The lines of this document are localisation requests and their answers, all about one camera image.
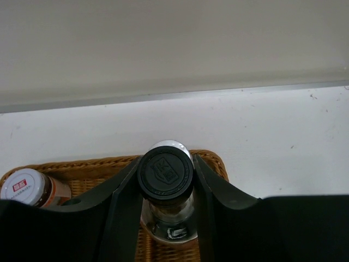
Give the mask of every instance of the spice jar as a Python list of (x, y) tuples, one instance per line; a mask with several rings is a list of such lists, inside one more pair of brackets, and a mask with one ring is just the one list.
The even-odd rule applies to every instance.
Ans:
[(11, 174), (0, 192), (1, 199), (47, 207), (61, 205), (71, 197), (68, 185), (34, 169), (24, 168)]
[(164, 140), (142, 157), (137, 176), (144, 197), (141, 225), (157, 242), (189, 248), (197, 238), (190, 152)]

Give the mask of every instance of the white cap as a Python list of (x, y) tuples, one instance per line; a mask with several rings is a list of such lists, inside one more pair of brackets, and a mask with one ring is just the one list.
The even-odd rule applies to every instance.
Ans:
[(175, 141), (175, 140), (163, 140), (163, 141), (157, 142), (149, 150), (152, 150), (152, 149), (154, 149), (156, 147), (159, 147), (159, 146), (173, 146), (173, 147), (176, 147), (176, 148), (182, 150), (190, 158), (190, 160), (192, 161), (192, 157), (191, 157), (191, 154), (190, 154), (189, 150), (182, 143), (180, 143), (178, 141)]
[(45, 180), (40, 172), (24, 168), (14, 172), (1, 188), (1, 199), (12, 199), (27, 205), (34, 205), (42, 197)]

